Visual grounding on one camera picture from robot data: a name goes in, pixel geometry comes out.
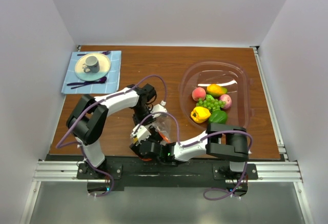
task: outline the blue cloth napkin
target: blue cloth napkin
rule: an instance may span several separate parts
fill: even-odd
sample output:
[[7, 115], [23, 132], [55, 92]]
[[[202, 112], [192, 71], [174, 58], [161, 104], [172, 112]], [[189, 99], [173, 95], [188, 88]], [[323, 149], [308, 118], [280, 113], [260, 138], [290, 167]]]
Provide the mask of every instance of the blue cloth napkin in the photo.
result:
[[75, 64], [82, 56], [77, 56], [78, 54], [88, 54], [88, 53], [102, 53], [102, 51], [88, 51], [88, 52], [72, 52], [70, 63], [68, 65], [67, 73], [65, 76], [63, 88], [61, 92], [63, 94], [103, 94], [103, 93], [113, 93], [118, 90], [119, 86], [119, 76], [121, 69], [121, 51], [111, 51], [108, 54], [108, 58], [111, 61], [111, 67], [109, 72], [106, 74], [107, 81], [104, 84], [94, 84], [85, 87], [79, 87], [76, 89], [71, 89], [71, 86], [67, 86], [68, 83], [72, 82], [84, 82], [84, 80], [79, 79], [74, 71]]

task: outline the white wall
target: white wall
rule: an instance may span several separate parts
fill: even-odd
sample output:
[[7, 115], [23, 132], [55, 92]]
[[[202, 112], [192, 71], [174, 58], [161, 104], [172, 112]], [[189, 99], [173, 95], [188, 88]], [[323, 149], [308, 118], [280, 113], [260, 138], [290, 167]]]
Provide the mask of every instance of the white wall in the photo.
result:
[[285, 0], [54, 0], [77, 44], [253, 46]]
[[63, 104], [72, 38], [52, 0], [0, 0], [0, 223], [19, 223]]
[[278, 122], [316, 222], [328, 221], [328, 0], [287, 0], [260, 46]]

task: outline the wooden table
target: wooden table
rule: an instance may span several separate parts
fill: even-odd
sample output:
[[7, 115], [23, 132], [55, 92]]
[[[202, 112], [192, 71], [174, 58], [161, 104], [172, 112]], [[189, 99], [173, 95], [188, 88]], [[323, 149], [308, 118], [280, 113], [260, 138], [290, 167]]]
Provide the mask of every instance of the wooden table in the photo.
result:
[[[203, 59], [228, 60], [241, 65], [253, 84], [250, 86], [251, 118], [247, 131], [252, 134], [254, 144], [250, 158], [280, 159], [278, 147], [265, 100], [253, 49], [251, 48], [208, 48], [208, 47], [151, 47], [151, 46], [82, 46], [81, 51], [121, 50], [121, 74], [119, 90], [129, 84], [135, 84], [150, 74], [161, 75], [168, 85], [167, 110], [179, 121], [180, 139], [186, 140], [199, 134], [200, 130], [189, 124], [180, 110], [178, 85], [187, 66]], [[163, 86], [156, 78], [148, 79], [156, 88], [157, 100], [163, 98]], [[55, 146], [66, 133], [66, 120], [80, 99], [81, 95], [67, 95], [58, 122], [57, 130], [50, 149], [50, 154], [80, 154], [76, 146], [68, 146], [60, 150]], [[134, 124], [133, 111], [124, 109], [111, 115], [105, 124], [101, 136], [101, 147], [105, 155], [133, 156], [129, 148], [130, 133]], [[73, 141], [72, 135], [66, 141]]]

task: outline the transparent container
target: transparent container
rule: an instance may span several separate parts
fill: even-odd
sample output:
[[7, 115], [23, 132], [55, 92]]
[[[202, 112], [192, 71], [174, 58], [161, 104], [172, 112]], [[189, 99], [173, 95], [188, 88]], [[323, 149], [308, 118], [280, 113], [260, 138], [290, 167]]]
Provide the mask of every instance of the transparent container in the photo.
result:
[[218, 84], [227, 88], [232, 99], [232, 106], [225, 110], [228, 114], [227, 125], [246, 128], [251, 118], [249, 79], [243, 68], [235, 63], [216, 60], [200, 61], [190, 66], [183, 75], [179, 85], [180, 107], [188, 121], [195, 127], [205, 130], [208, 122], [195, 123], [191, 111], [196, 107], [196, 101], [191, 97], [196, 87], [206, 87]]

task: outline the cup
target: cup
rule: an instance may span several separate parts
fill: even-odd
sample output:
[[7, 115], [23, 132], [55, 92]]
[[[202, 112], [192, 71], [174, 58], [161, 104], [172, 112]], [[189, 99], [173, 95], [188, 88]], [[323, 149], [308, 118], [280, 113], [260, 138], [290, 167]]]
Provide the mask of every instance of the cup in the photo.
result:
[[88, 56], [86, 63], [83, 64], [83, 71], [85, 73], [98, 73], [99, 72], [99, 61], [95, 56]]

